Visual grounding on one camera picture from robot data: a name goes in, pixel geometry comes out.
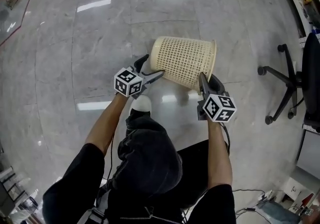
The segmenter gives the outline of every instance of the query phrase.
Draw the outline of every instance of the zipper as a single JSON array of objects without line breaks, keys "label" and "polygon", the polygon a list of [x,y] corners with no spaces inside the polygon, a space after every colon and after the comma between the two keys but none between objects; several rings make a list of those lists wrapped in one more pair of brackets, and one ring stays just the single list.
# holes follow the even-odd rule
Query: zipper
[{"label": "zipper", "polygon": [[151,218],[155,218],[155,219],[158,219],[158,220],[161,220],[161,221],[164,221],[164,222],[168,222],[168,223],[172,223],[172,224],[181,224],[180,222],[175,222],[173,220],[169,220],[169,219],[165,219],[165,218],[160,218],[160,217],[157,217],[157,216],[153,216],[153,215],[150,215],[149,217],[120,217],[120,219],[122,220],[128,220],[128,221],[142,221],[142,220],[150,220]]}]

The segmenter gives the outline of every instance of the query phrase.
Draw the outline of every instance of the black pants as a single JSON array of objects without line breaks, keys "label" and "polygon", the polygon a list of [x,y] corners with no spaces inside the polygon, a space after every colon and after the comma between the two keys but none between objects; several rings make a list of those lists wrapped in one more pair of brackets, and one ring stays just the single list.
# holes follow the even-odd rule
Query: black pants
[{"label": "black pants", "polygon": [[114,176],[100,189],[117,198],[139,198],[152,205],[166,202],[186,209],[208,188],[208,140],[176,151],[166,130],[149,113],[133,111],[126,138],[119,144],[122,160]]}]

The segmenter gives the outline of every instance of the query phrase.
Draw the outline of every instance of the chair wheel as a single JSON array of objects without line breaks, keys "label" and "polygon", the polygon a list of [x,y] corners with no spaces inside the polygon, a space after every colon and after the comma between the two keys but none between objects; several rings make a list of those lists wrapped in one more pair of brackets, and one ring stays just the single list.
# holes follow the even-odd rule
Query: chair wheel
[{"label": "chair wheel", "polygon": [[283,53],[285,51],[284,47],[282,46],[282,44],[278,45],[278,52]]},{"label": "chair wheel", "polygon": [[288,118],[292,119],[292,118],[294,118],[294,116],[295,116],[295,114],[292,111],[289,111]]},{"label": "chair wheel", "polygon": [[267,125],[272,124],[272,122],[273,122],[272,116],[267,115],[267,116],[265,117],[264,121],[265,121],[265,123],[266,123]]},{"label": "chair wheel", "polygon": [[267,73],[267,71],[264,69],[263,66],[258,67],[258,75],[259,76],[264,76]]}]

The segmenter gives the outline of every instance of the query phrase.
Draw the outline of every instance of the person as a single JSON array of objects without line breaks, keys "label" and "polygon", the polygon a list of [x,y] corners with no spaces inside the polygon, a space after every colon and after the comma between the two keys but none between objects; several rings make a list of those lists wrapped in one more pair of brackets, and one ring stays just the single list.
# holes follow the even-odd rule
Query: person
[{"label": "person", "polygon": [[[122,162],[99,188],[127,100],[115,95],[63,178],[45,192],[45,222],[181,224],[183,211],[196,204],[188,224],[235,224],[232,167],[220,124],[207,119],[208,139],[177,152],[165,128],[151,118],[145,95],[131,104],[126,137],[117,150]],[[105,222],[81,222],[95,200]]]}]

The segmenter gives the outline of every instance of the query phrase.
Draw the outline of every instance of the mesh basket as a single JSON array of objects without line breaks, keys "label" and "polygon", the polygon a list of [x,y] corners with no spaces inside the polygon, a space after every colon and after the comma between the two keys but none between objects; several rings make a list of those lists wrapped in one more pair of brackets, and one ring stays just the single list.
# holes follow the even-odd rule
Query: mesh basket
[{"label": "mesh basket", "polygon": [[215,41],[160,36],[154,42],[150,65],[152,70],[165,70],[164,78],[199,91],[199,74],[210,78],[216,52]]}]

